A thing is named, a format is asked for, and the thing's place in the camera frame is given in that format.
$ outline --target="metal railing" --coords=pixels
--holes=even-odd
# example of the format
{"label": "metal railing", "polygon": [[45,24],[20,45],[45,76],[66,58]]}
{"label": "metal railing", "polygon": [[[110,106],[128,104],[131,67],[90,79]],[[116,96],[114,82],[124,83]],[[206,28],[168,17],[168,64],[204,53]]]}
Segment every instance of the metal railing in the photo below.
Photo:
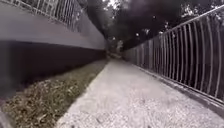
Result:
{"label": "metal railing", "polygon": [[124,52],[146,70],[224,103],[224,5]]}
{"label": "metal railing", "polygon": [[84,13],[76,0],[0,0],[17,6],[32,14],[42,15],[50,21],[65,25],[72,31],[78,31],[78,22]]}

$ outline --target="vegetation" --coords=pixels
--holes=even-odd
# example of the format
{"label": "vegetation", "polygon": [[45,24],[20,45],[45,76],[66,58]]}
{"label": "vegetation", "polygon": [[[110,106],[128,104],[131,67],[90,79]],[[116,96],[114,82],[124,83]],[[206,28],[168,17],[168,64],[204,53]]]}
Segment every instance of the vegetation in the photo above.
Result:
{"label": "vegetation", "polygon": [[53,128],[105,65],[106,61],[95,62],[34,83],[6,101],[2,109],[16,128]]}

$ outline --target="gray wall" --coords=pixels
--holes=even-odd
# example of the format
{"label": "gray wall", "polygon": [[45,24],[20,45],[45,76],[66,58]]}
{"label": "gray wall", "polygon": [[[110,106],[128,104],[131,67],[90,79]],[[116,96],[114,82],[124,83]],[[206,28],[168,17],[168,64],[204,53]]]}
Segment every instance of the gray wall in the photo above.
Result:
{"label": "gray wall", "polygon": [[82,15],[80,33],[0,2],[0,101],[26,83],[105,58],[105,39]]}

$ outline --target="paved walkway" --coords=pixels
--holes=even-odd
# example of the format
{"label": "paved walkway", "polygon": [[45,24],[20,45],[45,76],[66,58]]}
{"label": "paved walkway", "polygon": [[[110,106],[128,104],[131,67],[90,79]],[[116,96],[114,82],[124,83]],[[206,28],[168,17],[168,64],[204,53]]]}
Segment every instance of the paved walkway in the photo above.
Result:
{"label": "paved walkway", "polygon": [[224,128],[224,120],[137,68],[111,61],[56,128]]}

